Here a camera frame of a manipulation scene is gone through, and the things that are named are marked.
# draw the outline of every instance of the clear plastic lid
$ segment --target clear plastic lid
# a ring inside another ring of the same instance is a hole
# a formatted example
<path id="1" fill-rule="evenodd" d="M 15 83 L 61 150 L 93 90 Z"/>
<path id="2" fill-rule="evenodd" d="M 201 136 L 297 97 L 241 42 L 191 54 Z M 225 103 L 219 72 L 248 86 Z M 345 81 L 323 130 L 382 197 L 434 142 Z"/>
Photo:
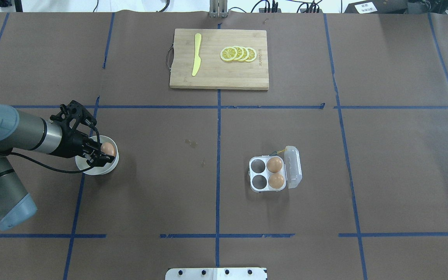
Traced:
<path id="1" fill-rule="evenodd" d="M 286 146 L 284 158 L 286 167 L 286 186 L 288 186 L 288 189 L 296 188 L 300 181 L 302 181 L 300 153 L 297 147 Z"/>

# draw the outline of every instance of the egg holder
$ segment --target egg holder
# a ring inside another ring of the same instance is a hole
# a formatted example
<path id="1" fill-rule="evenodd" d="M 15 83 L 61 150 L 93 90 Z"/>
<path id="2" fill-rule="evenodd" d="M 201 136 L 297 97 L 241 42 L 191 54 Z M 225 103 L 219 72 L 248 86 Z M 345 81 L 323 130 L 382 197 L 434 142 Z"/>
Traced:
<path id="1" fill-rule="evenodd" d="M 281 160 L 281 170 L 276 173 L 281 174 L 285 179 L 283 185 L 277 189 L 269 185 L 270 176 L 275 174 L 267 169 L 267 163 L 272 158 Z M 302 167 L 298 149 L 294 146 L 286 146 L 284 158 L 284 161 L 279 156 L 255 156 L 250 159 L 248 162 L 248 175 L 250 177 L 250 187 L 255 193 L 281 191 L 286 186 L 288 186 L 288 189 L 298 186 L 302 180 Z"/>

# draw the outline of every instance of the white bowl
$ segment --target white bowl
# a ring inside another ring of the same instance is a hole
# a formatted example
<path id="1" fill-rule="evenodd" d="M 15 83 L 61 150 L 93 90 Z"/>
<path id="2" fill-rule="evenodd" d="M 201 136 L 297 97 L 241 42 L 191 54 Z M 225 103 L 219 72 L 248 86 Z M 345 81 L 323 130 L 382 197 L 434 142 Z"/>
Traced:
<path id="1" fill-rule="evenodd" d="M 93 135 L 89 138 L 96 140 L 96 135 Z M 110 171 L 114 170 L 114 168 L 117 166 L 117 163 L 119 163 L 119 149 L 117 148 L 117 144 L 115 144 L 115 142 L 110 137 L 103 136 L 103 135 L 100 135 L 100 142 L 101 143 L 108 142 L 108 143 L 114 145 L 114 148 L 117 151 L 117 155 L 115 156 L 113 163 L 107 163 L 103 167 L 93 167 L 92 169 L 90 169 L 88 171 L 84 171 L 83 172 L 84 174 L 105 175 L 105 174 L 109 173 Z M 86 159 L 81 156 L 75 157 L 75 164 L 77 165 L 77 168 L 79 170 L 85 170 L 86 168 L 89 167 L 89 165 L 86 163 Z"/>

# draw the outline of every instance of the cutting board handle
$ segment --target cutting board handle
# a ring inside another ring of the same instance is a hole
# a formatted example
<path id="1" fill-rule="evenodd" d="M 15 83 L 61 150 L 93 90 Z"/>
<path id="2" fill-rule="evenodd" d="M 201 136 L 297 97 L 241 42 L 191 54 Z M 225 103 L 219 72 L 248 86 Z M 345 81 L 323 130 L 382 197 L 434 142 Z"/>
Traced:
<path id="1" fill-rule="evenodd" d="M 172 62 L 174 62 L 174 44 L 170 46 L 170 49 L 167 51 L 167 57 L 165 58 L 165 64 L 167 64 L 167 68 L 169 68 L 169 71 L 172 70 L 172 62 L 169 65 L 171 51 L 172 51 Z"/>

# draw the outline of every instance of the white floor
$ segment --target white floor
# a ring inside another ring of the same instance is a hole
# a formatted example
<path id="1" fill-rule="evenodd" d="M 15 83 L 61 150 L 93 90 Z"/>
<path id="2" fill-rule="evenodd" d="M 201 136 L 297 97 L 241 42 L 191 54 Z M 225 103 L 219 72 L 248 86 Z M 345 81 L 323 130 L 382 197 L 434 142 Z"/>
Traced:
<path id="1" fill-rule="evenodd" d="M 361 0 L 343 1 L 343 9 L 349 3 Z M 228 7 L 240 7 L 249 12 L 256 4 L 256 0 L 228 0 Z M 279 0 L 279 8 L 282 12 L 296 12 L 299 3 L 288 0 Z M 96 0 L 22 0 L 23 10 L 26 12 L 87 12 L 93 11 Z M 112 12 L 120 10 L 132 11 L 158 11 L 165 6 L 165 0 L 98 0 L 98 12 Z M 340 0 L 322 0 L 319 4 L 325 13 L 339 13 L 341 11 Z M 208 0 L 171 0 L 166 11 L 208 11 Z M 0 8 L 0 11 L 15 11 L 14 7 Z"/>

